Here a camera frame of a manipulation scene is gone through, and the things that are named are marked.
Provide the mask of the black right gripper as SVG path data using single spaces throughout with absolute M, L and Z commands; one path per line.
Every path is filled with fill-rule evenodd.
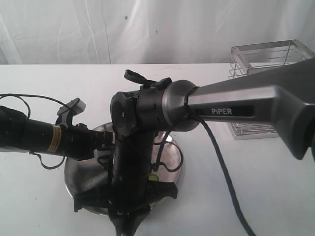
M 174 182 L 150 179 L 151 157 L 114 157 L 109 164 L 107 188 L 93 188 L 73 196 L 74 211 L 85 207 L 107 208 L 117 236 L 133 236 L 150 214 L 150 204 L 177 198 Z

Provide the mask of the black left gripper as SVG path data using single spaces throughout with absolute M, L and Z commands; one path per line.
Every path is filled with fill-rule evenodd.
M 96 148 L 112 148 L 114 133 L 89 130 L 83 126 L 62 128 L 61 153 L 77 161 L 94 158 Z

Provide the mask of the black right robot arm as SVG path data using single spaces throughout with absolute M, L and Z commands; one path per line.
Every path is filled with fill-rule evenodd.
M 215 148 L 236 214 L 249 235 L 244 218 L 208 121 L 272 125 L 296 159 L 315 147 L 315 60 L 281 66 L 252 75 L 198 87 L 190 81 L 147 80 L 131 70 L 124 77 L 140 89 L 118 92 L 110 104 L 115 141 L 101 150 L 108 165 L 106 184 L 76 194 L 74 209 L 105 208 L 116 234 L 132 236 L 149 215 L 150 205 L 176 198 L 173 182 L 149 179 L 164 163 L 151 162 L 155 135 L 187 132 L 202 124 Z

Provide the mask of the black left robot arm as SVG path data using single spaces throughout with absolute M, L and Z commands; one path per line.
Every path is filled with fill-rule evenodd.
M 82 161 L 94 158 L 95 150 L 110 150 L 113 133 L 87 127 L 50 124 L 33 119 L 20 111 L 0 107 L 0 147 L 11 151 L 30 151 L 65 155 Z

